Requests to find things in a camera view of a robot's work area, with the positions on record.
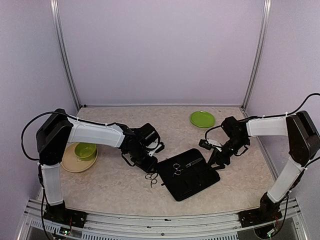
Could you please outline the silver scissors black blades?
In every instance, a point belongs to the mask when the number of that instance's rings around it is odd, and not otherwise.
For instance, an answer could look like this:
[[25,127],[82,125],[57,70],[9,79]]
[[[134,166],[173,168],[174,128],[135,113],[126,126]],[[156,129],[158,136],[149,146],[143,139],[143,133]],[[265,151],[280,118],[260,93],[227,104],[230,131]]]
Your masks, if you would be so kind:
[[173,176],[173,177],[175,177],[175,176],[180,176],[180,175],[182,174],[182,171],[183,171],[184,169],[187,169],[187,168],[189,168],[189,167],[191,167],[191,166],[193,166],[193,165],[201,162],[202,160],[203,160],[203,158],[200,157],[200,158],[197,158],[197,159],[195,159],[195,160],[187,163],[187,164],[184,165],[184,166],[181,166],[179,163],[174,163],[172,167],[175,169],[175,171],[174,171],[174,173],[173,173],[172,176]]

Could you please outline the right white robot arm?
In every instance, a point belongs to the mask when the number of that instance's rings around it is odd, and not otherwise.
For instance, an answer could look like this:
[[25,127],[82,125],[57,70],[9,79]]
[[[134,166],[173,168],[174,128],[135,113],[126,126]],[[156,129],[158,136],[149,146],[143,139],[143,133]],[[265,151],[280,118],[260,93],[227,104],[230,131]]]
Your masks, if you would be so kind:
[[237,156],[241,148],[250,145],[251,137],[285,136],[288,138],[289,158],[274,185],[261,197],[256,218],[266,222],[278,211],[281,201],[297,184],[320,149],[320,134],[306,111],[274,117],[248,117],[237,120],[227,117],[220,125],[229,140],[223,145],[210,147],[213,152],[208,165],[224,169],[230,164],[230,158]]

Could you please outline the black tool pouch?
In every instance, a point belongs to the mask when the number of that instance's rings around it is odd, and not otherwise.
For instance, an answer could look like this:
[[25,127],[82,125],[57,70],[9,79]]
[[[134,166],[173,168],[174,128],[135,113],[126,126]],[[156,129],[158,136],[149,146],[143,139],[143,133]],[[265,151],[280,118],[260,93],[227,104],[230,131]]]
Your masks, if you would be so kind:
[[[173,164],[182,167],[198,158],[203,160],[189,168],[185,168],[181,175],[173,177]],[[181,202],[220,181],[220,175],[206,163],[202,153],[192,148],[176,156],[159,162],[156,170],[170,194],[177,202]]]

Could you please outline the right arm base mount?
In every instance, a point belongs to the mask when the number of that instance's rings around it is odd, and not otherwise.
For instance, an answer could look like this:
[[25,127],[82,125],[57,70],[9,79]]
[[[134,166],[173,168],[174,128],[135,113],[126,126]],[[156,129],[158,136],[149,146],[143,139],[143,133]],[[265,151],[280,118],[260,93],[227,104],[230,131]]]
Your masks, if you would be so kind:
[[281,219],[282,213],[279,209],[270,212],[262,212],[260,208],[243,210],[238,213],[239,221],[242,228],[260,225],[275,221],[276,218]]

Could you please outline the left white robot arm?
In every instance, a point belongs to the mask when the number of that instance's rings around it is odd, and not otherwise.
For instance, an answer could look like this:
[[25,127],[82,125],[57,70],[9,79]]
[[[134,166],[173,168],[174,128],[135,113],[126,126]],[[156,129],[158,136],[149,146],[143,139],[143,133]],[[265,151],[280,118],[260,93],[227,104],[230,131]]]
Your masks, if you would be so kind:
[[68,143],[88,143],[117,148],[121,155],[130,156],[130,162],[145,173],[153,173],[158,162],[155,153],[165,146],[156,129],[146,123],[129,128],[121,123],[99,123],[68,115],[58,108],[36,132],[39,166],[47,200],[47,212],[63,223],[70,218],[65,207],[60,182],[60,164]]

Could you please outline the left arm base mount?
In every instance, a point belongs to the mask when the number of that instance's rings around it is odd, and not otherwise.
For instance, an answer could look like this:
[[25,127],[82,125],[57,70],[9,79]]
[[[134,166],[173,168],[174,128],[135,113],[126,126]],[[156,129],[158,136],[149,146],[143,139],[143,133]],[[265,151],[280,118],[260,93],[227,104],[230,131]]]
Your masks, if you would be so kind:
[[87,215],[84,211],[66,208],[63,201],[58,205],[49,205],[47,203],[43,218],[69,227],[84,228]]

